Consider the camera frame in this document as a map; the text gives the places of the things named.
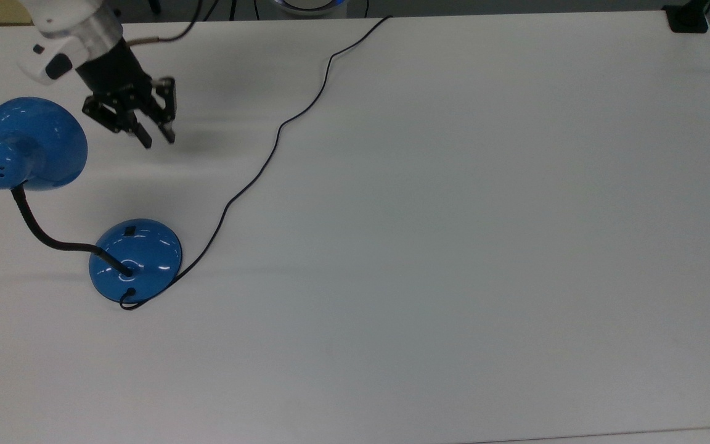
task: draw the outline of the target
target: white tabletop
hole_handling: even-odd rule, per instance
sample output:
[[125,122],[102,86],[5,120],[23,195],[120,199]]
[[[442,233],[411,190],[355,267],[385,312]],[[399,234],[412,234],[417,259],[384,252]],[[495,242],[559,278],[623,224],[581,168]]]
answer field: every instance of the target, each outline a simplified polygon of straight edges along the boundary
[[[375,20],[201,23],[136,49],[177,143],[90,140],[45,230],[200,252],[327,56]],[[128,25],[126,36],[172,25]],[[0,443],[484,442],[710,427],[710,33],[663,12],[392,19],[335,63],[208,256],[124,312],[0,191]]]

